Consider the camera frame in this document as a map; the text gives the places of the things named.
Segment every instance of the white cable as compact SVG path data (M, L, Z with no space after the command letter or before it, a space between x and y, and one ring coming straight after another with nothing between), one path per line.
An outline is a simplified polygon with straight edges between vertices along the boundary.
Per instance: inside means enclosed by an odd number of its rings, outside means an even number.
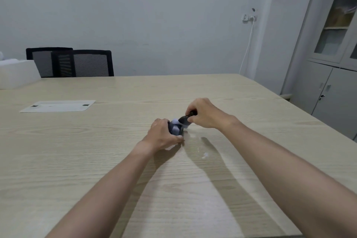
M255 21L255 17L253 18L252 29L250 30L250 35L249 35L249 42L248 42L246 53L244 54L244 57L243 57L243 61L242 61L241 67L239 69L239 74L241 74L241 69L242 69L242 66L243 66L243 63L244 63L244 59L245 59L245 56L246 56L246 54L248 52L248 49L249 49L250 39L252 37L252 32L253 32L254 21Z

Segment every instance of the shelf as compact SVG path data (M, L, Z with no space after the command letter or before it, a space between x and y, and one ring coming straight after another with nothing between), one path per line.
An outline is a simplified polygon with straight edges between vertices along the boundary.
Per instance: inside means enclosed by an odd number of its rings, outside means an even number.
M324 27L324 29L348 29L348 27Z

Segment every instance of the table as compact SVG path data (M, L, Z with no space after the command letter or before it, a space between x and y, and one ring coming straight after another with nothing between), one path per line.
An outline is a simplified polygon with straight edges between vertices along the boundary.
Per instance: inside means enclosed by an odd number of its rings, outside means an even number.
M357 192L356 143L243 76L45 78L0 90L2 236L45 236L155 118L182 116L196 97ZM83 99L96 102L84 112L19 113L40 100ZM220 132L193 124L185 138L149 162L112 237L301 234Z

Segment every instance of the wood grain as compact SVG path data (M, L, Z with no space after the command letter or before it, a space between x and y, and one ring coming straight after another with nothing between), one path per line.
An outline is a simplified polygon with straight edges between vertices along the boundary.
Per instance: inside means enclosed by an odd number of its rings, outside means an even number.
M45 236L155 118L182 116L196 97L357 192L356 143L240 75L42 79L0 90L2 237ZM19 113L40 100L90 99L84 112ZM149 162L112 237L299 234L229 141L193 124L185 146Z

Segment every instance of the black chair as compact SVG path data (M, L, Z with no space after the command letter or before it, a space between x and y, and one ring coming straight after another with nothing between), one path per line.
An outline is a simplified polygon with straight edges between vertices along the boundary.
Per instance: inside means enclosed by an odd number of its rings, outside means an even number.
M52 52L54 77L114 76L111 51L71 50Z
M41 77L53 77L51 53L53 51L68 51L73 48L68 47L40 47L27 48L26 59L33 60Z

